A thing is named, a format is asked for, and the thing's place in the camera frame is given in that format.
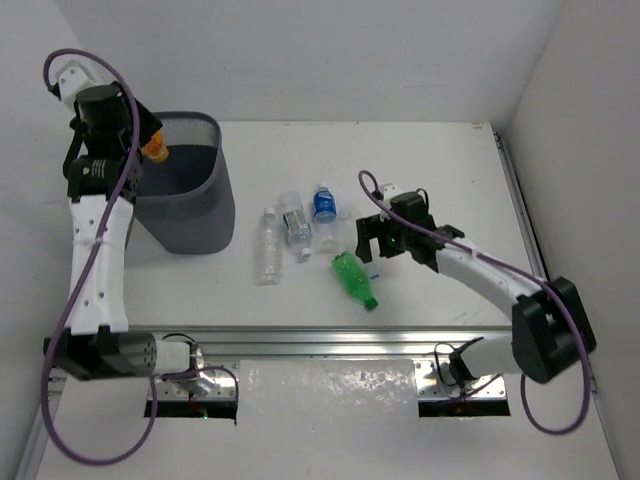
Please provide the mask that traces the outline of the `orange plastic bottle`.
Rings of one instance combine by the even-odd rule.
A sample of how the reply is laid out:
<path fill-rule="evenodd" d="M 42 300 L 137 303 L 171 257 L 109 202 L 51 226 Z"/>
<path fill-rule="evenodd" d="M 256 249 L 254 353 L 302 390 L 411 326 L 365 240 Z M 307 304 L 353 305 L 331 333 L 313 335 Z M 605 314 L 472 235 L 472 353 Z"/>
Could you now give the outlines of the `orange plastic bottle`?
<path fill-rule="evenodd" d="M 153 163 L 166 161 L 169 157 L 169 150 L 166 146 L 163 132 L 161 130 L 156 131 L 141 148 L 141 152 Z"/>

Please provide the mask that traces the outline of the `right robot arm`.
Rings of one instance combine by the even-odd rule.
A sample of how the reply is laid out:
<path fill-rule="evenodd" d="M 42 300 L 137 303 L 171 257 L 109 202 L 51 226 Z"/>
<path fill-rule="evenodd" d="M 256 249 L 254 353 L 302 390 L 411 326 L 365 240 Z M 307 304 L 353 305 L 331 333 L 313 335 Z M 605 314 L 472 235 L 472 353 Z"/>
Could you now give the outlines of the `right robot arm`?
<path fill-rule="evenodd" d="M 356 222 L 356 255 L 363 263 L 371 262 L 370 242 L 377 240 L 380 257 L 409 253 L 416 263 L 482 296 L 511 322 L 506 336 L 478 337 L 455 348 L 444 364 L 442 383 L 464 388 L 484 375 L 521 372 L 546 384 L 578 363 L 574 335 L 550 292 L 571 314 L 586 351 L 595 350 L 595 335 L 571 281 L 528 279 L 472 255 L 476 246 L 462 231 L 451 225 L 436 226 L 426 194 L 402 192 L 386 184 L 373 197 L 383 204 L 382 212 Z"/>

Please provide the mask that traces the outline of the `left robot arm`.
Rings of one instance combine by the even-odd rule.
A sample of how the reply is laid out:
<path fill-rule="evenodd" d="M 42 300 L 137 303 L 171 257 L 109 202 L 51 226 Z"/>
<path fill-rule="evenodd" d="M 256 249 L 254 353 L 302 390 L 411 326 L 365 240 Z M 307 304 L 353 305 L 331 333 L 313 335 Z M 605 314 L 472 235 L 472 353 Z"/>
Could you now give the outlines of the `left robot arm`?
<path fill-rule="evenodd" d="M 183 375 L 193 366 L 191 341 L 130 330 L 124 306 L 140 143 L 162 124 L 116 82 L 81 90 L 72 109 L 74 135 L 62 166 L 73 226 L 69 304 L 43 351 L 80 381 Z"/>

